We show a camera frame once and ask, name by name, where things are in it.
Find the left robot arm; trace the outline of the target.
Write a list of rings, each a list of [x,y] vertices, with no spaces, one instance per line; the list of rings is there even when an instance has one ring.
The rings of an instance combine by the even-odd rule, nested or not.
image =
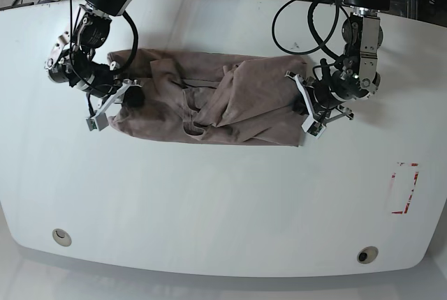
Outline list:
[[[324,1],[333,1],[335,5],[334,24],[345,7],[351,7],[351,13],[345,15],[342,25],[342,37],[345,42],[342,54],[336,54],[327,44],[335,32],[331,28],[326,38],[320,37],[314,25],[314,11]],[[286,76],[296,83],[299,96],[294,108],[306,118],[302,129],[306,133],[319,137],[326,126],[335,120],[354,118],[352,111],[345,107],[351,100],[366,99],[373,96],[381,83],[377,71],[378,50],[383,42],[383,30],[379,12],[390,8],[390,0],[313,0],[307,12],[307,25],[316,47],[302,52],[303,55],[323,51],[333,59],[328,63],[321,59],[313,70],[321,75],[303,77],[288,72]]]

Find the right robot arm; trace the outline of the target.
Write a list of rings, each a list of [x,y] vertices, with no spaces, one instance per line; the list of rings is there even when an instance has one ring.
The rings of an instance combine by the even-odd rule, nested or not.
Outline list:
[[[132,0],[85,0],[78,6],[75,15],[70,15],[68,28],[60,35],[45,63],[48,77],[55,83],[67,83],[86,93],[89,113],[95,111],[92,96],[106,102],[112,100],[119,90],[133,86],[125,83],[124,72],[135,59],[138,48],[138,30],[126,12]],[[129,23],[133,42],[131,53],[117,68],[93,62],[96,50],[107,40],[113,17],[122,16]]]

